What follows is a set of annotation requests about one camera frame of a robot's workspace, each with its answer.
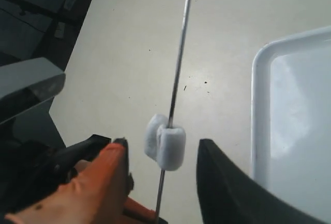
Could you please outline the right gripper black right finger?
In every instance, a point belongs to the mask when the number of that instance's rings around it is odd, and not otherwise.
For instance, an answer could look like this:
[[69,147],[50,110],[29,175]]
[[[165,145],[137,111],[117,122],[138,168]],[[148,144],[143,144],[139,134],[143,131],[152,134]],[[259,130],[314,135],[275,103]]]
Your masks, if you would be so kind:
[[213,140],[200,140],[196,179],[203,222],[328,223],[328,158],[316,151],[259,148],[250,177]]

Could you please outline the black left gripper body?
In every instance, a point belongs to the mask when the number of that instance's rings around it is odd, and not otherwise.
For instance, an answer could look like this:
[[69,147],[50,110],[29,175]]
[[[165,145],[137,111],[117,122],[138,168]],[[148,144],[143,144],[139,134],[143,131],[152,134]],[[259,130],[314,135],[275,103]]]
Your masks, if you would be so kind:
[[80,160],[92,161],[111,142],[92,135],[69,147],[54,148],[1,135],[1,208],[26,208],[69,180]]

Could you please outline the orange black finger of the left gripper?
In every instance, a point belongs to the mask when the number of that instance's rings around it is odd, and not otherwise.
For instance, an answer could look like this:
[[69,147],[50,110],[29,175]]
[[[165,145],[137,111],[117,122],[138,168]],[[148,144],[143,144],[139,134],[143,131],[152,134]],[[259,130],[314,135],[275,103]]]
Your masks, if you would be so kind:
[[123,223],[150,224],[155,223],[155,217],[155,211],[147,209],[131,198],[127,198],[123,210]]

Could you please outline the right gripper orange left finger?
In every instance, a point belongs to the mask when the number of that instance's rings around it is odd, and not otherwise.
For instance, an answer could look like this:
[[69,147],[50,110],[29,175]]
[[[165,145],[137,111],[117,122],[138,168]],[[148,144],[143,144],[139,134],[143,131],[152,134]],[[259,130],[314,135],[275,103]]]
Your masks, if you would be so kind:
[[69,183],[19,212],[6,213],[4,223],[120,223],[131,181],[128,142],[116,139]]

